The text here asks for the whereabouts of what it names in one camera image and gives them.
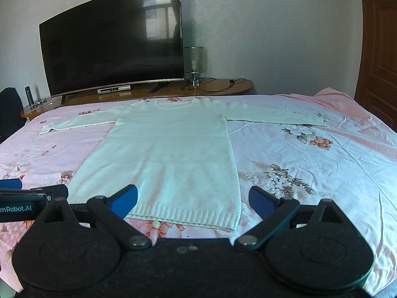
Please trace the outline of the curved black television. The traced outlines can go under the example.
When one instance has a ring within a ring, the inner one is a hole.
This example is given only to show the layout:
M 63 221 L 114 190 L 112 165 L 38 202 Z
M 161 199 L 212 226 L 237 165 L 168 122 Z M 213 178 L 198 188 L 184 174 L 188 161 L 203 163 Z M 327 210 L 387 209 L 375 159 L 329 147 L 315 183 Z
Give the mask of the curved black television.
M 51 96 L 184 78 L 182 0 L 91 0 L 39 34 Z

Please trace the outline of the white knit sweater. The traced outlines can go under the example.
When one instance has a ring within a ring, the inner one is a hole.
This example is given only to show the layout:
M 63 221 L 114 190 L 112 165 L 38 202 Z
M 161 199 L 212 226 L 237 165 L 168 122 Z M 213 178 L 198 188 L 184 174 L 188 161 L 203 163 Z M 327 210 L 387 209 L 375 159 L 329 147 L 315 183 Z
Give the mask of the white knit sweater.
M 193 98 L 94 111 L 47 124 L 42 133 L 112 125 L 69 182 L 71 202 L 134 184 L 138 201 L 127 213 L 134 219 L 233 231 L 242 208 L 230 121 L 324 124 L 314 114 Z

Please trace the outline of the wooden TV stand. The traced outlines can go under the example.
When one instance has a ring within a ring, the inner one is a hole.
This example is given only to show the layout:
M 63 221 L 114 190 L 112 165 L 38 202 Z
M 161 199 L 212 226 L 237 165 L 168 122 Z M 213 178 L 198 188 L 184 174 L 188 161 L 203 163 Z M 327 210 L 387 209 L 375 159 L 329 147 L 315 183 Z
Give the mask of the wooden TV stand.
M 119 102 L 148 98 L 182 98 L 188 96 L 234 96 L 244 95 L 254 90 L 251 80 L 238 79 L 200 79 L 198 87 L 187 81 L 173 81 L 169 83 L 134 84 L 129 91 L 99 95 L 95 90 L 87 90 L 64 96 L 48 97 L 36 108 L 25 108 L 20 112 L 22 118 L 29 120 L 44 112 L 61 106 L 74 106 L 101 102 Z

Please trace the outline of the silver set-top box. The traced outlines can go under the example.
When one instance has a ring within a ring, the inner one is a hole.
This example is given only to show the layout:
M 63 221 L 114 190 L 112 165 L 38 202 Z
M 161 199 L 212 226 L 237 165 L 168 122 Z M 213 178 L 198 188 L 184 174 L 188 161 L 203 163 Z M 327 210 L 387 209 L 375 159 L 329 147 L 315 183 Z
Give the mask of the silver set-top box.
M 115 92 L 129 91 L 130 89 L 131 89 L 130 85 L 119 85 L 119 86 L 114 86 L 114 87 L 104 87 L 104 88 L 97 89 L 97 93 L 99 95 L 110 94 L 110 93 L 115 93 Z

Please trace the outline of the black chair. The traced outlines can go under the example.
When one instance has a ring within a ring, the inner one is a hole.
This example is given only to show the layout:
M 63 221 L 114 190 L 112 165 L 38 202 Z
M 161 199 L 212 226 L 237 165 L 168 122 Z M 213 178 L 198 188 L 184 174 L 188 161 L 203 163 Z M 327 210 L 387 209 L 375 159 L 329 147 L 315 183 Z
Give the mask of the black chair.
M 0 133 L 2 143 L 13 135 L 13 133 L 22 128 L 26 123 L 26 119 L 22 118 L 20 115 L 24 107 L 14 87 L 7 87 L 4 89 L 0 97 Z

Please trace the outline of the black cordless phone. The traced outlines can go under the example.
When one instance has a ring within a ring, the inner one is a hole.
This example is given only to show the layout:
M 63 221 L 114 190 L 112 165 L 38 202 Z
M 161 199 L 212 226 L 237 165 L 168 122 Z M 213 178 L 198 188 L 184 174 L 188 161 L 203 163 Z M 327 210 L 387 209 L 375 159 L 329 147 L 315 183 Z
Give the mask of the black cordless phone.
M 32 96 L 32 92 L 31 92 L 31 89 L 30 89 L 29 86 L 25 87 L 25 93 L 26 93 L 26 97 L 27 97 L 27 100 L 28 100 L 29 107 L 30 108 L 34 108 L 35 102 L 34 102 L 34 99 L 33 99 L 33 96 Z

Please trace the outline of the brown wooden door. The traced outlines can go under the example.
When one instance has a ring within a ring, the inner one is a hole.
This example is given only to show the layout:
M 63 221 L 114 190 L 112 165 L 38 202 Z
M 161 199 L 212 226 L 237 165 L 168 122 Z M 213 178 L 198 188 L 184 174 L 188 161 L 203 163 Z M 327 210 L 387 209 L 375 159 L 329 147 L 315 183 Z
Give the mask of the brown wooden door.
M 396 130 L 396 0 L 362 0 L 363 41 L 355 100 Z

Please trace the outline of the pink floral bed sheet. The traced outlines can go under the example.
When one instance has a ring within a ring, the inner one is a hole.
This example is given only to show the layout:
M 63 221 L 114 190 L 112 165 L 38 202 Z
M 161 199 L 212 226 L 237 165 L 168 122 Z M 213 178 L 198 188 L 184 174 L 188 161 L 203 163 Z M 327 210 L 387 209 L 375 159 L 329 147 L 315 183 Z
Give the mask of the pink floral bed sheet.
M 304 204 L 331 198 L 371 246 L 366 290 L 396 294 L 396 133 L 352 98 L 326 88 L 315 96 L 235 96 L 235 102 L 323 118 L 325 127 L 230 122 L 240 188 L 293 195 Z M 1 144 L 1 178 L 24 188 L 68 184 L 110 125 L 42 135 L 44 125 L 108 110 L 113 103 L 65 106 L 41 114 Z

